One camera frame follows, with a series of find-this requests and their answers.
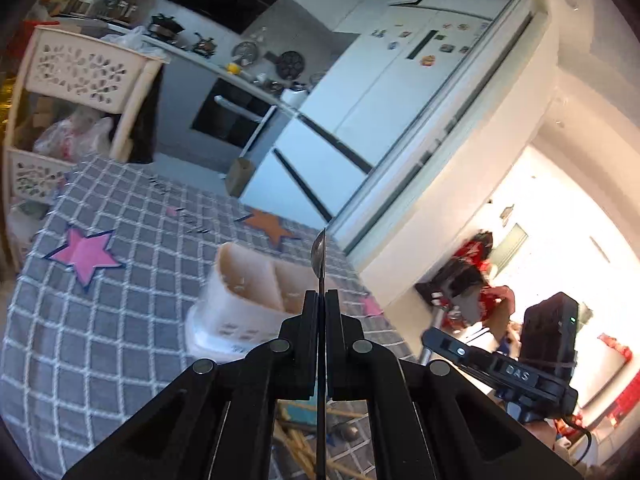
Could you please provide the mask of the patterned yellow chopstick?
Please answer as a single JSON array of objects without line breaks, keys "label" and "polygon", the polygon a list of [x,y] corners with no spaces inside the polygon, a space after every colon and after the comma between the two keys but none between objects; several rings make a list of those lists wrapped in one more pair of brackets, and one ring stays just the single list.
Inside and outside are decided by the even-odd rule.
[{"label": "patterned yellow chopstick", "polygon": [[273,437],[282,443],[292,455],[296,464],[310,480],[316,480],[316,454],[303,434],[292,428],[285,428],[280,422],[274,423]]}]

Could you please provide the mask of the grey checked tablecloth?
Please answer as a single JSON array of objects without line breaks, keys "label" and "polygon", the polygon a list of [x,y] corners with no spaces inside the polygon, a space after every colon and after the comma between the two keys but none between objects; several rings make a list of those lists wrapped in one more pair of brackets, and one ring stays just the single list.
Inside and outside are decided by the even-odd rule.
[{"label": "grey checked tablecloth", "polygon": [[[231,218],[234,200],[158,180],[99,156],[73,171],[17,280],[1,356],[1,474],[64,474],[194,361],[184,322],[218,248],[311,266],[319,233],[288,222],[268,245]],[[409,361],[405,343],[362,310],[366,290],[326,237],[326,292],[363,335]],[[316,454],[317,377],[310,398],[279,400],[274,422],[299,430]],[[335,401],[326,367],[326,473],[376,475],[366,401]]]}]

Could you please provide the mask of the white refrigerator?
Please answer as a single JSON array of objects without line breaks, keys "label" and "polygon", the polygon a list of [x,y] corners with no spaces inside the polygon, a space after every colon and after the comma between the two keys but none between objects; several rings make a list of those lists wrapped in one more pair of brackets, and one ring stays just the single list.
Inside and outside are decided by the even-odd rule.
[{"label": "white refrigerator", "polygon": [[510,1],[393,0],[314,87],[241,202],[326,226]]}]

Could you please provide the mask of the beige perforated storage rack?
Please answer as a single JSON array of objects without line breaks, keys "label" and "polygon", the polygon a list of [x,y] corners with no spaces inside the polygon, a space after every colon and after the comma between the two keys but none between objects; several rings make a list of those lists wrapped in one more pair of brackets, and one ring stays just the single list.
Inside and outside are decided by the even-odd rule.
[{"label": "beige perforated storage rack", "polygon": [[26,92],[117,115],[108,156],[126,162],[130,132],[160,68],[157,56],[112,42],[38,25],[26,47],[13,87],[2,154],[2,197],[50,204],[64,174],[73,166],[17,146],[18,109]]}]

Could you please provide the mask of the black spoon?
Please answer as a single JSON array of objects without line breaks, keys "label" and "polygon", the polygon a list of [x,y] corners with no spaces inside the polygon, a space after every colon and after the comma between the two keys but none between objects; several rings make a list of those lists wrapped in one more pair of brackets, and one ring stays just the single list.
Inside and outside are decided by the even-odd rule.
[{"label": "black spoon", "polygon": [[311,247],[311,266],[318,278],[317,300],[317,442],[316,477],[326,480],[326,231],[322,230]]}]

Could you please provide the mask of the black built-in oven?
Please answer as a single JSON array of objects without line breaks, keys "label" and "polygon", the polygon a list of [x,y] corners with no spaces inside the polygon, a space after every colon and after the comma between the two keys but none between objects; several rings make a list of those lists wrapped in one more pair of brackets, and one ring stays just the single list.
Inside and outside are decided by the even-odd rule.
[{"label": "black built-in oven", "polygon": [[244,148],[270,107],[254,94],[218,79],[198,110],[191,128]]}]

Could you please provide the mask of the grey kitchen counter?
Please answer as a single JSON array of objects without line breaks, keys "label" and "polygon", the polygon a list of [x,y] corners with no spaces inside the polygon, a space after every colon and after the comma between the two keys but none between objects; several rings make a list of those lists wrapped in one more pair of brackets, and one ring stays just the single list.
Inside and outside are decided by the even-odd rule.
[{"label": "grey kitchen counter", "polygon": [[[106,21],[98,20],[97,18],[73,18],[72,16],[63,16],[62,18],[58,18],[58,20],[64,26],[78,26],[80,29],[85,29],[89,27],[104,29],[105,35],[108,34],[119,34],[125,35],[128,34],[129,29],[126,27],[114,25],[111,23],[107,23]],[[263,101],[275,105],[279,110],[285,112],[288,117],[296,118],[299,115],[299,111],[296,107],[286,104],[279,98],[276,98],[272,94],[265,92],[256,84],[252,84],[244,80],[242,77],[238,75],[232,75],[232,73],[227,72],[224,69],[224,66],[216,63],[212,58],[209,60],[204,58],[204,56],[198,55],[196,53],[179,49],[175,46],[171,46],[167,42],[160,41],[158,39],[152,38],[148,35],[142,35],[142,40],[152,46],[153,48],[159,48],[166,51],[172,58],[183,58],[186,61],[192,62],[198,66],[213,72],[218,77],[230,82],[230,84],[234,84],[235,86],[241,88],[242,90],[252,94],[253,96],[257,96],[258,99],[262,99]]]}]

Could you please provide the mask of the brown paper bag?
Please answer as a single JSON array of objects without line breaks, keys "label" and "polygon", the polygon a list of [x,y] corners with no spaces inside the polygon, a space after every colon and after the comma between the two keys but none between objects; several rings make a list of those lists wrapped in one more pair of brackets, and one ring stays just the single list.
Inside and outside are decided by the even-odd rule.
[{"label": "brown paper bag", "polygon": [[254,171],[255,165],[251,160],[244,157],[235,159],[224,178],[227,193],[232,197],[240,197]]}]

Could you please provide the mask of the white plastic utensil caddy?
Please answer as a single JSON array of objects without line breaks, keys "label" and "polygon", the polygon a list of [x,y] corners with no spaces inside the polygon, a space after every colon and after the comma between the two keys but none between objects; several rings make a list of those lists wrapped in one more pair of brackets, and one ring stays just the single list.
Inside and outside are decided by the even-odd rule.
[{"label": "white plastic utensil caddy", "polygon": [[317,285],[309,266],[222,244],[186,315],[186,351],[217,363],[244,358],[258,344],[277,338],[282,322],[302,313],[305,292]]}]

